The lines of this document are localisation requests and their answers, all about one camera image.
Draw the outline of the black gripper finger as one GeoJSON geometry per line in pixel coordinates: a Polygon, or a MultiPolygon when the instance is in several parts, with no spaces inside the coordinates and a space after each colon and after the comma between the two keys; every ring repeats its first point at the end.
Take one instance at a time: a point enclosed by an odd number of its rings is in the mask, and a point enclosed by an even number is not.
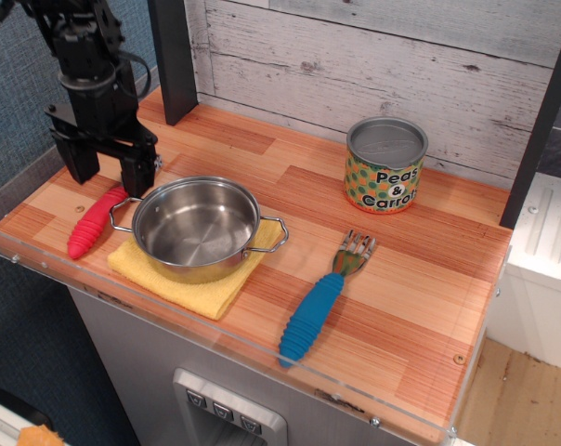
{"type": "Polygon", "coordinates": [[[139,198],[154,185],[155,161],[151,157],[124,158],[120,161],[122,183],[130,197],[139,198]]]}
{"type": "Polygon", "coordinates": [[[97,153],[84,139],[65,138],[61,134],[54,134],[53,137],[59,155],[78,184],[84,184],[99,171],[97,153]]]}

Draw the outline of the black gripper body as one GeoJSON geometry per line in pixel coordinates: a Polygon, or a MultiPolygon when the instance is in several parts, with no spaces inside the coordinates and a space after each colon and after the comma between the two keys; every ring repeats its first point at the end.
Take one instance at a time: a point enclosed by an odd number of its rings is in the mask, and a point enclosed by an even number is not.
{"type": "Polygon", "coordinates": [[[120,161],[155,158],[156,171],[160,170],[163,160],[155,152],[157,138],[137,120],[138,102],[148,94],[150,78],[138,91],[132,65],[120,62],[92,78],[59,72],[58,79],[70,102],[45,108],[52,120],[52,136],[84,139],[97,155],[104,153],[120,161]]]}

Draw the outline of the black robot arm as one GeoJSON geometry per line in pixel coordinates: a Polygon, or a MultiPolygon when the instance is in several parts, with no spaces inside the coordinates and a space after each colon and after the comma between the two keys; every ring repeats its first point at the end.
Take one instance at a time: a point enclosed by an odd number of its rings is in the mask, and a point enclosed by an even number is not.
{"type": "Polygon", "coordinates": [[[138,103],[151,83],[137,88],[132,65],[143,58],[123,51],[122,23],[105,1],[23,1],[51,55],[66,103],[45,114],[50,132],[72,178],[84,184],[99,171],[98,157],[119,161],[124,190],[138,198],[154,184],[162,159],[157,137],[137,119],[138,103]]]}

